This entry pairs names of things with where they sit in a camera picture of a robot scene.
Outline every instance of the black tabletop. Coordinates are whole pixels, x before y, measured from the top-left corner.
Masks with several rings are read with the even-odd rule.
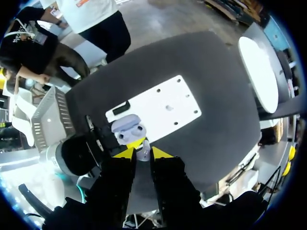
[[[106,111],[174,76],[183,76],[201,117],[152,143],[180,156],[195,187],[204,191],[238,165],[260,138],[256,103],[245,71],[212,32],[184,34],[134,50],[101,68],[66,94],[77,132],[84,116],[97,126]],[[148,162],[138,162],[128,214],[158,207]]]

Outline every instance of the person's arm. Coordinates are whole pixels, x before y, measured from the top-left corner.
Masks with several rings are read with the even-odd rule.
[[[25,66],[21,66],[21,68],[19,69],[17,76],[26,78],[26,79],[32,79],[35,80],[41,84],[46,84],[49,82],[50,77],[47,76],[46,74],[36,74],[34,72],[32,72],[31,70],[29,70],[27,67]]]
[[[62,22],[61,20],[57,19],[55,16],[53,16],[51,13],[45,10],[45,13],[43,16],[40,18],[41,21],[47,22],[47,23],[53,23],[60,25]]]
[[[47,23],[53,23],[58,25],[61,28],[66,28],[67,24],[63,23],[61,20],[54,17],[49,11],[46,11],[42,8],[35,7],[25,7],[16,18],[21,18],[24,21],[44,21]]]
[[[13,76],[19,76],[26,79],[33,79],[41,84],[49,82],[50,77],[46,74],[36,74],[16,61],[14,52],[9,50],[2,50],[1,66],[9,70]]]

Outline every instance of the white chair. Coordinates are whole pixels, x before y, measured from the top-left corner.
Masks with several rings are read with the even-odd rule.
[[[12,116],[12,125],[22,132],[27,139],[28,145],[34,145],[31,118],[35,113],[36,107],[32,104],[32,93],[29,90],[19,88],[18,94],[14,96],[16,109]]]

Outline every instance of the white mounting plate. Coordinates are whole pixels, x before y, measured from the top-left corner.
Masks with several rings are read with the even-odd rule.
[[[183,77],[178,75],[128,100],[130,109],[114,115],[106,112],[108,122],[136,114],[146,127],[150,143],[159,140],[201,116],[201,110]]]

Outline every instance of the person's hand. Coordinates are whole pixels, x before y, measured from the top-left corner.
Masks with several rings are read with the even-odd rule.
[[[66,29],[67,27],[68,27],[68,24],[65,23],[65,22],[61,22],[61,23],[59,24],[59,28]]]
[[[37,81],[39,83],[41,83],[42,85],[47,84],[50,81],[50,76],[46,75],[46,74],[40,74],[39,78],[37,79]]]

